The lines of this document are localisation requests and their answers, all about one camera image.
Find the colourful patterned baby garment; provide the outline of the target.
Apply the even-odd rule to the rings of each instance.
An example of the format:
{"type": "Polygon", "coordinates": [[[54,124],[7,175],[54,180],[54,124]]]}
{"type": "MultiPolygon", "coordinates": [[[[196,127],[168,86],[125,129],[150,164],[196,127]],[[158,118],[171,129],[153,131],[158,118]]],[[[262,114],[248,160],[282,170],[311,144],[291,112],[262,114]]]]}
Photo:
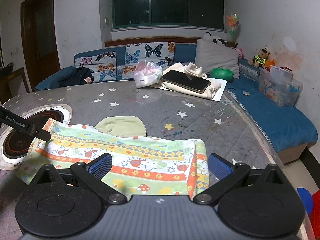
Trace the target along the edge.
{"type": "Polygon", "coordinates": [[[154,137],[115,137],[86,125],[48,119],[49,142],[35,138],[16,176],[29,184],[44,164],[69,168],[89,164],[104,153],[112,168],[102,181],[130,198],[133,194],[180,195],[193,198],[209,187],[205,144],[200,139],[165,140],[154,137]]]}

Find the green round bowl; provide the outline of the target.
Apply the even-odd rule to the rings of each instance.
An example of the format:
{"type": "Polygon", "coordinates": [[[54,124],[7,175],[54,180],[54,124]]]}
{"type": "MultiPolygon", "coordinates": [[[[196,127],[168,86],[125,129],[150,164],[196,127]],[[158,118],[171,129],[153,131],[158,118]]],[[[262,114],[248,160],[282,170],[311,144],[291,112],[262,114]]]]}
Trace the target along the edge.
{"type": "Polygon", "coordinates": [[[233,79],[234,73],[229,69],[224,68],[213,68],[209,72],[210,76],[215,79],[222,79],[226,81],[230,81],[233,79]]]}

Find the butterfly cushion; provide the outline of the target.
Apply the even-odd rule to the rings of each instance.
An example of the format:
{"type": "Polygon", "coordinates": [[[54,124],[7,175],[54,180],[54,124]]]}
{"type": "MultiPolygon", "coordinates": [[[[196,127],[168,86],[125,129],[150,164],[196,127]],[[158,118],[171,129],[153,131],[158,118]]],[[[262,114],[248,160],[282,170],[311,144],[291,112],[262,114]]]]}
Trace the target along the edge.
{"type": "Polygon", "coordinates": [[[125,47],[124,63],[117,67],[117,78],[133,79],[139,62],[153,62],[166,69],[174,62],[175,42],[135,43],[125,47]]]}
{"type": "Polygon", "coordinates": [[[114,81],[117,77],[116,59],[116,52],[108,51],[79,57],[75,59],[75,66],[88,68],[93,76],[93,83],[114,81]]]}

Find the dark wooden door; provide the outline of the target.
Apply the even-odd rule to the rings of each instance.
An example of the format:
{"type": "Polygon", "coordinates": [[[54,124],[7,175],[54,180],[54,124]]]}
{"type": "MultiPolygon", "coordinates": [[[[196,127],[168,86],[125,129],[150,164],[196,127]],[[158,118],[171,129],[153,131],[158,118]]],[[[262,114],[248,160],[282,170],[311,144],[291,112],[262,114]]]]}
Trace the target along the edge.
{"type": "Polygon", "coordinates": [[[57,52],[54,0],[21,3],[21,37],[31,90],[60,70],[57,52]]]}

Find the right butterfly cushion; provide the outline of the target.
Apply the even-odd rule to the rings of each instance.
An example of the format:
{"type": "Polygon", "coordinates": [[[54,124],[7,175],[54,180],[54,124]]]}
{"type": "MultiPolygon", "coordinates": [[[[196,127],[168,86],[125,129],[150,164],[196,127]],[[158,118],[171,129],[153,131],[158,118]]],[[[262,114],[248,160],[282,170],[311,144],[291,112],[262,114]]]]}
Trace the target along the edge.
{"type": "Polygon", "coordinates": [[[125,47],[124,63],[117,67],[117,78],[133,79],[139,62],[153,62],[166,69],[174,62],[175,42],[135,43],[125,47]]]}

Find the dark clothing on sofa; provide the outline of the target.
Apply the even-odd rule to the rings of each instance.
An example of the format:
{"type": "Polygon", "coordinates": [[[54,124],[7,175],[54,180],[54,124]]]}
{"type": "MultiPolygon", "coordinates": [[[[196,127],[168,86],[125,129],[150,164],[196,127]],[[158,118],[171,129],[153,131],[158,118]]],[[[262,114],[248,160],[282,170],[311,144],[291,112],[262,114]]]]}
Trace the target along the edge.
{"type": "Polygon", "coordinates": [[[94,77],[89,68],[75,68],[70,74],[58,80],[60,87],[86,85],[93,83],[94,77]]]}

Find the dark green window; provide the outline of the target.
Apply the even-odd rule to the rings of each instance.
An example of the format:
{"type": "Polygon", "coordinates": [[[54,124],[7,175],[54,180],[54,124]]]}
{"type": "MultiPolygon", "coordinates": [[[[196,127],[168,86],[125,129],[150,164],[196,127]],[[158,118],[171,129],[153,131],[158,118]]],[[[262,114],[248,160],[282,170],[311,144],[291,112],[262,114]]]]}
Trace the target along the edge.
{"type": "Polygon", "coordinates": [[[224,0],[112,0],[115,28],[156,25],[224,28],[224,0]]]}

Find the cream folded cloth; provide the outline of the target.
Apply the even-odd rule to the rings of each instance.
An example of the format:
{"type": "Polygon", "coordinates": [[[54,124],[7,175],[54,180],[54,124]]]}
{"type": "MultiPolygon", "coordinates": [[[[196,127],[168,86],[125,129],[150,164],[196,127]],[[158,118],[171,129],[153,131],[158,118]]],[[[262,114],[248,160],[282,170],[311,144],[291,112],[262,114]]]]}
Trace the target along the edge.
{"type": "Polygon", "coordinates": [[[226,83],[222,79],[208,78],[202,72],[202,68],[193,63],[188,65],[175,63],[163,71],[160,80],[152,87],[172,90],[211,101],[220,101],[226,83]]]}

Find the clear plastic storage box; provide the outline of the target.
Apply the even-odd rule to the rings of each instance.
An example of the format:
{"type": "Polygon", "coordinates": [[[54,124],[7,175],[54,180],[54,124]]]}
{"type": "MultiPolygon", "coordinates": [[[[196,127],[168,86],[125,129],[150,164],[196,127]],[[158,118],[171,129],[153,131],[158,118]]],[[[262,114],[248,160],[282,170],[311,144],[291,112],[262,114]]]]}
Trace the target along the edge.
{"type": "Polygon", "coordinates": [[[291,71],[275,66],[260,70],[259,91],[280,107],[293,107],[302,90],[303,84],[291,71]]]}

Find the teddy bear toy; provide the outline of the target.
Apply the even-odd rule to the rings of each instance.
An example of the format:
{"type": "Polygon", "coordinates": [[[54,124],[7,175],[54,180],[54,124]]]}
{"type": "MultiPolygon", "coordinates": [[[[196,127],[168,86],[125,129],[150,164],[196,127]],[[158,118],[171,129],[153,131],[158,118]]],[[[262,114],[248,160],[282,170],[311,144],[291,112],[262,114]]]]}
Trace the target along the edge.
{"type": "Polygon", "coordinates": [[[268,60],[270,55],[270,51],[267,47],[259,50],[257,55],[253,56],[250,60],[248,60],[248,64],[255,68],[263,67],[268,60]]]}

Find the pink white plastic bag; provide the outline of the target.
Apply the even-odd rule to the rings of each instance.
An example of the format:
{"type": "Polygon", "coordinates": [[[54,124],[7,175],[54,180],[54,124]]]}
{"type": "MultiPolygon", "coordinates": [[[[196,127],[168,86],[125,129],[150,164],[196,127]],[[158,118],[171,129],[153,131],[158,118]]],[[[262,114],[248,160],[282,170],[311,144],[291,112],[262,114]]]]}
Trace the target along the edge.
{"type": "Polygon", "coordinates": [[[135,84],[137,88],[156,84],[163,74],[162,67],[153,63],[142,61],[136,64],[135,84]]]}

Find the colourful pinwheel flower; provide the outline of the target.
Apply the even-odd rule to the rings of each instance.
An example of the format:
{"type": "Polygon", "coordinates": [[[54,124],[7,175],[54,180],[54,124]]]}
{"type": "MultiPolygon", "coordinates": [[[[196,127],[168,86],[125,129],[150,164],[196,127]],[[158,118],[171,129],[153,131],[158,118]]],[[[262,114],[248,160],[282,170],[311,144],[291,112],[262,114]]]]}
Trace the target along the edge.
{"type": "Polygon", "coordinates": [[[239,26],[239,16],[237,15],[237,13],[234,14],[230,14],[230,15],[226,15],[226,23],[229,26],[229,35],[231,36],[231,38],[234,40],[234,42],[236,42],[236,28],[239,26]]]}

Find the dark wooden side table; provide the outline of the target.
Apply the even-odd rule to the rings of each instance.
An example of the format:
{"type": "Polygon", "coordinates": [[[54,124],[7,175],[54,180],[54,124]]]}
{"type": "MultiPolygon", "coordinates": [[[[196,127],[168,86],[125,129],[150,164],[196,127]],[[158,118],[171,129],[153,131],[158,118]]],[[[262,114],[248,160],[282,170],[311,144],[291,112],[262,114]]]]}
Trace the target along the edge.
{"type": "Polygon", "coordinates": [[[27,75],[24,67],[17,68],[14,70],[15,64],[10,62],[5,67],[1,67],[1,104],[4,104],[9,99],[15,96],[18,92],[20,80],[27,93],[30,92],[30,88],[27,81],[27,75]]]}

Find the round black induction cooktop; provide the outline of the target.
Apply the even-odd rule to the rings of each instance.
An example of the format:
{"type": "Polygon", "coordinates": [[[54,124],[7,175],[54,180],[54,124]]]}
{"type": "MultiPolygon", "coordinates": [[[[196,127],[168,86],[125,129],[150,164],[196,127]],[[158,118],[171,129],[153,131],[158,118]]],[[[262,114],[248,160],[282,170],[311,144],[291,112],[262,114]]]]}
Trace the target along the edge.
{"type": "Polygon", "coordinates": [[[35,107],[22,115],[1,107],[1,169],[14,170],[25,160],[34,139],[49,139],[48,119],[68,124],[72,109],[64,103],[35,107]]]}

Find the grey pillow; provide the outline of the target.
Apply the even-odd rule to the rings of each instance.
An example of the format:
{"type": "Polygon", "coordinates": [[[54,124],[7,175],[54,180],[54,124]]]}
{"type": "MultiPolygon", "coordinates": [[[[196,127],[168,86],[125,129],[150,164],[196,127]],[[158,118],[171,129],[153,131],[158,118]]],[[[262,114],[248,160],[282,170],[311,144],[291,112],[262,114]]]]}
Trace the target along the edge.
{"type": "Polygon", "coordinates": [[[240,77],[238,52],[203,39],[197,40],[195,64],[205,74],[209,74],[212,69],[223,68],[231,70],[234,79],[240,77]]]}

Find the black smartphone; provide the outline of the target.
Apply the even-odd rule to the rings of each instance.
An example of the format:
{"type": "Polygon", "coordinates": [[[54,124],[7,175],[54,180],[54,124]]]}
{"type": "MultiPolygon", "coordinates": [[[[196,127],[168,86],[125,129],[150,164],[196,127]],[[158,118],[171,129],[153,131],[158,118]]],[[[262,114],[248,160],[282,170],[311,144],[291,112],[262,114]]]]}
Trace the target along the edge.
{"type": "Polygon", "coordinates": [[[163,74],[161,81],[198,93],[203,93],[211,85],[210,81],[207,79],[185,74],[176,70],[170,70],[166,74],[163,74]]]}

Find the left butterfly cushion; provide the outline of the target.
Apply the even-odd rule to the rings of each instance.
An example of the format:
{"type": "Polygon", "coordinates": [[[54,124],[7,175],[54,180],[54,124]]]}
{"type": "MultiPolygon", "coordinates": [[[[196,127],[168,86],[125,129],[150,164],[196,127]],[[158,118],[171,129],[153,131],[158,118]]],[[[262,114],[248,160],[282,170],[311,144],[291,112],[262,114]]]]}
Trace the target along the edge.
{"type": "Polygon", "coordinates": [[[116,59],[116,52],[108,51],[79,57],[75,59],[75,66],[88,68],[93,76],[93,83],[114,81],[117,77],[116,59]]]}

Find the panda plush toy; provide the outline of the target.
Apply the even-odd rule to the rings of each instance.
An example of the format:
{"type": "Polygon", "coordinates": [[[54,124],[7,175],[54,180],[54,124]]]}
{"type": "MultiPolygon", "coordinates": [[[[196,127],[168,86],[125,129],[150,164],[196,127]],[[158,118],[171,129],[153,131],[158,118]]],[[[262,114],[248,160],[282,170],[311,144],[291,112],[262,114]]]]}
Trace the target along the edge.
{"type": "Polygon", "coordinates": [[[210,43],[214,43],[214,44],[218,44],[221,46],[226,46],[227,41],[225,41],[224,39],[220,38],[219,36],[213,36],[211,33],[206,32],[202,39],[204,41],[210,42],[210,43]]]}

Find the blue sofa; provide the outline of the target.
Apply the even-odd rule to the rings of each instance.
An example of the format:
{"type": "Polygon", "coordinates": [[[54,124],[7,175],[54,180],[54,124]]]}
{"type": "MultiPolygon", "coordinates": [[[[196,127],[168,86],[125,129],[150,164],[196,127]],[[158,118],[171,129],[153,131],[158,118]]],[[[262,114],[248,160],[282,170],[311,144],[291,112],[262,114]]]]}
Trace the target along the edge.
{"type": "MultiPolygon", "coordinates": [[[[75,54],[74,62],[82,57],[106,54],[115,51],[117,63],[117,79],[124,80],[120,67],[125,63],[125,49],[127,46],[109,47],[104,49],[86,51],[75,54]]],[[[173,62],[194,62],[196,44],[175,44],[173,62]]],[[[59,88],[58,80],[71,73],[74,66],[62,68],[57,73],[40,82],[35,90],[59,88]]],[[[319,131],[313,123],[296,107],[279,107],[258,90],[258,84],[240,74],[239,79],[228,82],[226,89],[235,95],[237,101],[255,120],[271,142],[276,153],[282,154],[287,149],[298,147],[302,144],[313,145],[319,139],[319,131]]]]}

